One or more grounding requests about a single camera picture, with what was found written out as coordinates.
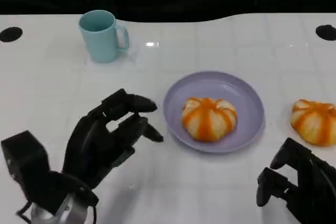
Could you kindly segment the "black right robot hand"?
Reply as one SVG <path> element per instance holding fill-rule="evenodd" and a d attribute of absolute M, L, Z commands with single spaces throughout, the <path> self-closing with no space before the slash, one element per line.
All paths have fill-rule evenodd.
<path fill-rule="evenodd" d="M 285 165 L 297 171 L 297 185 L 277 173 Z M 335 223 L 335 167 L 295 140 L 285 140 L 257 183 L 257 206 L 274 196 L 286 202 L 300 223 Z"/>

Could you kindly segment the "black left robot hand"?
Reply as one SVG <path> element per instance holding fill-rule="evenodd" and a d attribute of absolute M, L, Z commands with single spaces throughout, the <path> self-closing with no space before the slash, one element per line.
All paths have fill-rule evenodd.
<path fill-rule="evenodd" d="M 157 110 L 149 98 L 120 89 L 83 116 L 67 144 L 62 172 L 77 177 L 91 189 L 135 153 L 142 136 L 163 142 L 163 136 L 141 113 Z"/>

